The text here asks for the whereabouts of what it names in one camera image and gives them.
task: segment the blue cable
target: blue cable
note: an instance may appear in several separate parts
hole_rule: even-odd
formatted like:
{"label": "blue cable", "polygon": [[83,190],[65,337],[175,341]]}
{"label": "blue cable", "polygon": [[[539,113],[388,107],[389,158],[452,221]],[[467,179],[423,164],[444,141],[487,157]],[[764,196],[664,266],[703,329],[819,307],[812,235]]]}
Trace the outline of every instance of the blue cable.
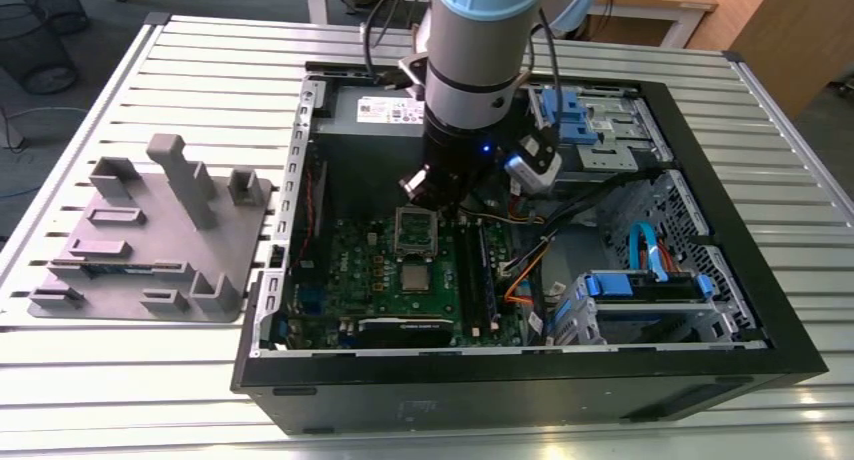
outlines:
{"label": "blue cable", "polygon": [[652,270],[652,273],[655,274],[655,281],[666,282],[668,277],[667,271],[664,270],[664,259],[658,248],[655,229],[648,222],[635,222],[631,224],[631,231],[628,233],[628,268],[632,270],[638,270],[640,268],[640,252],[638,251],[640,233],[643,233],[643,238],[646,240],[650,270]]}
{"label": "blue cable", "polygon": [[28,193],[37,192],[41,189],[41,185],[31,188],[29,190],[24,190],[23,192],[9,193],[7,195],[0,195],[0,200],[5,200],[7,198],[20,197],[21,195],[27,195]]}

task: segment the white label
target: white label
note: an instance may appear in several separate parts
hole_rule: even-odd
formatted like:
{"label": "white label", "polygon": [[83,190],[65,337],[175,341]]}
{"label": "white label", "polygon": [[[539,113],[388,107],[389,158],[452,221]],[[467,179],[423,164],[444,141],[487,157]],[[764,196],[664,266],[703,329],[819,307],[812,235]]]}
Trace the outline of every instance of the white label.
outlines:
{"label": "white label", "polygon": [[614,131],[614,125],[607,120],[591,120],[590,126],[594,130],[608,130]]}
{"label": "white label", "polygon": [[531,315],[528,315],[528,325],[531,325],[531,328],[538,335],[543,333],[543,320],[534,312],[531,312]]}
{"label": "white label", "polygon": [[531,137],[526,137],[524,144],[522,146],[528,151],[531,156],[535,157],[536,152],[539,152],[539,144],[536,143],[536,140],[534,140]]}
{"label": "white label", "polygon": [[560,282],[555,282],[551,284],[551,288],[548,289],[548,292],[546,292],[546,295],[550,297],[556,297],[558,295],[562,295],[563,292],[566,292],[566,285]]}
{"label": "white label", "polygon": [[420,124],[424,122],[424,102],[405,97],[361,97],[356,121]]}

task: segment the label sticker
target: label sticker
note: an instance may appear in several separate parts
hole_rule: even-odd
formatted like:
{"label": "label sticker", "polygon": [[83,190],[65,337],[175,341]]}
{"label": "label sticker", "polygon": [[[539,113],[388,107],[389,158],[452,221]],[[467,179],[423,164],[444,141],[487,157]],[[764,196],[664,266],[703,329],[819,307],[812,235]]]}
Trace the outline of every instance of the label sticker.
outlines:
{"label": "label sticker", "polygon": [[359,123],[424,122],[424,102],[404,97],[361,97],[356,121]]}
{"label": "label sticker", "polygon": [[590,126],[594,130],[608,130],[614,131],[614,125],[607,120],[591,120]]}
{"label": "label sticker", "polygon": [[543,333],[543,320],[534,312],[531,312],[531,315],[528,315],[528,324],[531,325],[531,328],[534,329],[536,334],[540,335]]}
{"label": "label sticker", "polygon": [[522,185],[519,184],[519,182],[516,182],[515,178],[510,179],[510,194],[515,195],[516,197],[522,195]]}

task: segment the power supply label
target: power supply label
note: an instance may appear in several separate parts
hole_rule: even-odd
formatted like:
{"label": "power supply label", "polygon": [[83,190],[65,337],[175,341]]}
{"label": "power supply label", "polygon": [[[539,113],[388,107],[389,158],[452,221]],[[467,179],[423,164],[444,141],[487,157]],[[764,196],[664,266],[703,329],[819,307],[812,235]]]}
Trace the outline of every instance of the power supply label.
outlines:
{"label": "power supply label", "polygon": [[405,97],[361,97],[356,121],[420,124],[424,122],[424,102]]}

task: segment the blue tab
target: blue tab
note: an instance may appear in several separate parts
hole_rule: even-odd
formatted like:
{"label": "blue tab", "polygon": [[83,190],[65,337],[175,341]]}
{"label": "blue tab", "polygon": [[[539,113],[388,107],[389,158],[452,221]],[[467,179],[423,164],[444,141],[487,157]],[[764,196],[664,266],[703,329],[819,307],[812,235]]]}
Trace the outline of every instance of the blue tab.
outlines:
{"label": "blue tab", "polygon": [[599,289],[599,283],[596,282],[596,279],[590,275],[584,277],[584,284],[587,285],[587,294],[591,297],[595,297],[602,293],[602,290]]}
{"label": "blue tab", "polygon": [[559,322],[560,321],[560,317],[563,317],[566,312],[570,311],[570,306],[571,305],[572,305],[572,302],[570,302],[570,299],[567,298],[566,301],[563,302],[563,305],[560,305],[560,308],[555,312],[554,322]]}
{"label": "blue tab", "polygon": [[586,123],[560,123],[560,141],[576,145],[595,145],[599,134],[587,128]]}
{"label": "blue tab", "polygon": [[624,273],[598,273],[595,277],[602,286],[602,295],[612,297],[631,297],[634,295],[628,275]]}
{"label": "blue tab", "polygon": [[[555,114],[558,113],[558,94],[555,90],[547,89],[542,92],[543,98],[543,114],[548,123],[558,123]],[[575,92],[563,90],[563,112],[560,114],[560,123],[576,122],[584,123],[587,119],[587,108],[578,103],[578,95]]]}
{"label": "blue tab", "polygon": [[699,291],[703,293],[703,297],[711,298],[715,294],[715,282],[708,278],[708,275],[700,273],[696,276],[696,285]]}

